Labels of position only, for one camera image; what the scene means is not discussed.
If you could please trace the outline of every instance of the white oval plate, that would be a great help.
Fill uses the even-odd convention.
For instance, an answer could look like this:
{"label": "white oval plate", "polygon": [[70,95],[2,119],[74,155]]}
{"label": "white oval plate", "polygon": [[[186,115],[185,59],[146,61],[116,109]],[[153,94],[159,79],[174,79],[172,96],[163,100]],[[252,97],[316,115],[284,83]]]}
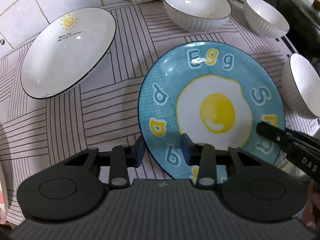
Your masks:
{"label": "white oval plate", "polygon": [[21,84],[35,99],[59,95],[79,83],[103,58],[116,21],[101,8],[67,13],[48,25],[24,58]]}

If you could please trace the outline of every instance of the blue plate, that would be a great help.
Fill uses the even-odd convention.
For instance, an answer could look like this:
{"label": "blue plate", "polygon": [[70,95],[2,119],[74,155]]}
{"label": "blue plate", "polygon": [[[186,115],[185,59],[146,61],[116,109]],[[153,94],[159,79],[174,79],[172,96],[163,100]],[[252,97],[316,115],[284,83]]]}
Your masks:
{"label": "blue plate", "polygon": [[[175,179],[196,181],[180,135],[218,150],[241,147],[273,164],[280,148],[256,133],[266,121],[285,128],[281,97],[264,68],[245,52],[218,42],[178,46],[149,70],[139,95],[139,125],[150,153]],[[227,179],[224,166],[217,180]]]}

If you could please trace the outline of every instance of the tablecloth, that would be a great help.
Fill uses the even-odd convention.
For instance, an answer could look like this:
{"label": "tablecloth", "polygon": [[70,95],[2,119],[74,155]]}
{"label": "tablecloth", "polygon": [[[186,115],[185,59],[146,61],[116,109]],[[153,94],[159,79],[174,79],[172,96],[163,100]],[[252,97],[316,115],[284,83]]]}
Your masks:
{"label": "tablecloth", "polygon": [[[137,118],[141,83],[153,63],[169,49],[191,41],[218,41],[240,48],[255,58],[281,90],[283,64],[291,54],[282,40],[260,38],[248,30],[240,9],[215,33],[191,34],[175,25],[162,2],[108,6],[117,31],[109,51],[94,71],[72,90],[55,98],[28,97],[20,83],[23,59],[36,36],[0,59],[0,160],[8,188],[7,220],[24,218],[16,199],[27,177],[87,147],[111,150],[133,144],[140,135]],[[286,107],[286,126],[314,135],[319,120],[306,120]],[[277,166],[285,162],[281,153]],[[147,152],[139,168],[129,168],[130,182],[170,179]],[[108,168],[100,180],[108,182]]]}

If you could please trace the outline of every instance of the gray ribbed surface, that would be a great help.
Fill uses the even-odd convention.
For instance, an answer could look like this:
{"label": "gray ribbed surface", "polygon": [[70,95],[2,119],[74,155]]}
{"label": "gray ribbed surface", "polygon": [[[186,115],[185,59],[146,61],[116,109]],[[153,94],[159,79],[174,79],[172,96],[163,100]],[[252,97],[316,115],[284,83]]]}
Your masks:
{"label": "gray ribbed surface", "polygon": [[16,240],[308,240],[314,235],[299,220],[274,225],[243,220],[226,210],[214,192],[197,190],[189,180],[135,180],[128,189],[112,191],[100,209],[80,220],[61,225],[27,220],[12,237]]}

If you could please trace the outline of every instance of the white ceramic bowl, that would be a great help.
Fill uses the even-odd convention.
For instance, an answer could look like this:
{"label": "white ceramic bowl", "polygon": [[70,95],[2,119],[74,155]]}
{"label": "white ceramic bowl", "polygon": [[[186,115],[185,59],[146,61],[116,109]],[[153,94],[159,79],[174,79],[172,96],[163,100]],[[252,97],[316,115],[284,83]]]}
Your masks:
{"label": "white ceramic bowl", "polygon": [[294,53],[284,64],[282,72],[282,96],[297,115],[314,119],[320,117],[320,78],[300,54]]}
{"label": "white ceramic bowl", "polygon": [[78,84],[103,58],[116,32],[101,8],[72,11],[47,26],[24,58],[21,84],[28,96],[50,98]]}
{"label": "white ceramic bowl", "polygon": [[231,14],[227,0],[163,0],[163,5],[171,20],[191,33],[213,32]]}
{"label": "white ceramic bowl", "polygon": [[263,0],[245,0],[244,15],[251,30],[261,37],[281,38],[290,30],[282,14]]}

